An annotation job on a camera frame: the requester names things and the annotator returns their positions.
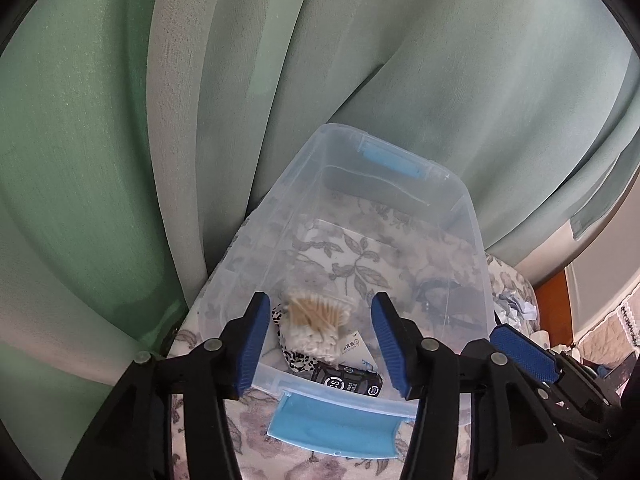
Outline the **beige quilted lace cover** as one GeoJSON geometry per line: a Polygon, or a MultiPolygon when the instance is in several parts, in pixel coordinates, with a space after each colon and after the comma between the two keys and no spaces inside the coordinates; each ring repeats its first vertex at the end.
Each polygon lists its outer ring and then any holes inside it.
{"type": "Polygon", "coordinates": [[[625,298],[579,339],[577,348],[586,362],[612,370],[631,353],[639,354],[639,292],[625,298]]]}

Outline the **black sachet packet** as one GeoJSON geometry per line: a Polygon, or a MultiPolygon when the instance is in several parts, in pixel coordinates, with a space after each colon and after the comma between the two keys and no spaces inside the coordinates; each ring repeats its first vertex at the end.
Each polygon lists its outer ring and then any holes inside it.
{"type": "Polygon", "coordinates": [[[373,396],[376,398],[382,391],[383,379],[380,374],[358,370],[345,365],[337,367],[319,362],[314,367],[311,375],[313,382],[326,387],[362,394],[363,396],[373,396]]]}

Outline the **bag of cotton swabs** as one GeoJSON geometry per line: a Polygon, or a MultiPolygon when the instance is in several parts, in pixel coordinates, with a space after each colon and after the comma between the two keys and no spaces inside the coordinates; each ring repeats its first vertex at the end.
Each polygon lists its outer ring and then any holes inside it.
{"type": "Polygon", "coordinates": [[[352,314],[348,302],[293,290],[282,306],[280,334],[285,347],[319,361],[334,363],[340,340],[352,314]]]}

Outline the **white power strip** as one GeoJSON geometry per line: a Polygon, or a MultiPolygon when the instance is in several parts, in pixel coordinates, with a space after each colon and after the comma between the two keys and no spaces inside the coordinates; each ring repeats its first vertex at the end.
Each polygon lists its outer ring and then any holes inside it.
{"type": "Polygon", "coordinates": [[[536,330],[536,332],[530,334],[529,339],[544,350],[552,350],[556,353],[570,353],[574,349],[570,344],[556,344],[552,346],[550,335],[546,330],[536,330]]]}

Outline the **grey floral blanket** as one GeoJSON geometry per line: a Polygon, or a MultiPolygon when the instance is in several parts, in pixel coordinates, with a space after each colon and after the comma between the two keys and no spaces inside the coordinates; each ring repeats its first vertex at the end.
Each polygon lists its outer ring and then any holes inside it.
{"type": "MultiPolygon", "coordinates": [[[[495,300],[504,293],[537,307],[533,286],[498,258],[487,256],[495,300]]],[[[169,356],[178,356],[202,342],[198,315],[212,276],[196,296],[169,356]]],[[[247,390],[227,404],[233,449],[243,479],[398,479],[408,451],[412,422],[388,415],[349,410],[306,396],[282,396],[247,390]]],[[[462,408],[455,479],[469,469],[469,409],[462,408]]],[[[183,432],[182,396],[171,400],[171,445],[174,478],[189,479],[183,432]]]]}

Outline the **crumpled white paper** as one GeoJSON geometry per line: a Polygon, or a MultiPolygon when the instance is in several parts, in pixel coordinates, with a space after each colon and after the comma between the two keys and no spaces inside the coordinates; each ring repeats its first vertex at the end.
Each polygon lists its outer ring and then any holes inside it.
{"type": "Polygon", "coordinates": [[[495,289],[492,300],[498,325],[510,325],[527,337],[540,329],[538,304],[531,290],[495,289]]]}

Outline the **clear plastic storage bin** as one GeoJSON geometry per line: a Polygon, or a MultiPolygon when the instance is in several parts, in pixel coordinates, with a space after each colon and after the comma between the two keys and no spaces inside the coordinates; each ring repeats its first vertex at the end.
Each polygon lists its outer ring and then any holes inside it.
{"type": "Polygon", "coordinates": [[[255,389],[278,402],[296,394],[408,422],[418,404],[392,384],[371,322],[374,296],[385,292],[423,336],[454,351],[494,327],[480,228],[465,185],[430,160],[344,125],[319,128],[236,233],[206,289],[201,335],[218,336],[255,292],[267,294],[271,306],[255,389]],[[478,289],[486,324],[466,330],[431,318],[416,293],[434,278],[478,289]],[[352,305],[334,363],[285,347],[280,317],[293,290],[352,305]],[[378,373],[382,391],[374,398],[313,382],[319,362],[378,373]]]}

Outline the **pale green curtain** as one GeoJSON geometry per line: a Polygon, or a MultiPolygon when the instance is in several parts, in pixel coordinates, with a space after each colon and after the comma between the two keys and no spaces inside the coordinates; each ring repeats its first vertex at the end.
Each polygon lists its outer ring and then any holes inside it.
{"type": "Polygon", "coordinates": [[[510,264],[639,168],[603,0],[1,0],[1,419],[43,479],[306,140],[452,170],[510,264]]]}

